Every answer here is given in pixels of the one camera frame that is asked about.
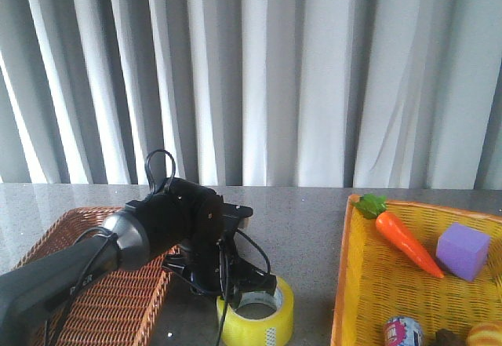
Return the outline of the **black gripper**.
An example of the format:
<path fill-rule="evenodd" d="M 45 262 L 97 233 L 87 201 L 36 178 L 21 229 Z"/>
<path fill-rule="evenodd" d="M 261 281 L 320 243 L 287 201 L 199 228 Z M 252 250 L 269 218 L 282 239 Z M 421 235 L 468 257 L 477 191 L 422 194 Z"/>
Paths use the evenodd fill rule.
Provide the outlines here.
<path fill-rule="evenodd" d="M 240 305 L 242 295 L 249 292 L 275 292 L 277 279 L 271 274 L 266 253 L 241 230 L 242 223 L 253 215 L 253 209 L 224 203 L 224 229 L 215 242 L 188 239 L 179 244 L 177 253 L 166 254 L 162 268 L 189 284 L 196 294 L 222 297 L 231 305 Z M 262 255 L 264 271 L 243 259 L 234 236 L 242 235 Z"/>

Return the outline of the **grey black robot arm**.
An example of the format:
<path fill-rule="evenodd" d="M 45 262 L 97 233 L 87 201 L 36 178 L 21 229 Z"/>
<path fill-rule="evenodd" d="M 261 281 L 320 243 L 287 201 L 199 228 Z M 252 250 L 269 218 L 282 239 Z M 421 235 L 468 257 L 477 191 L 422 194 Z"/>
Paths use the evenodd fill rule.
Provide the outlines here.
<path fill-rule="evenodd" d="M 71 246 L 1 277 L 1 342 L 25 345 L 57 310 L 113 271 L 136 271 L 156 257 L 162 268 L 202 295 L 237 307 L 245 293 L 273 294 L 276 278 L 239 255 L 234 236 L 252 215 L 214 190 L 169 178 L 128 202 Z"/>

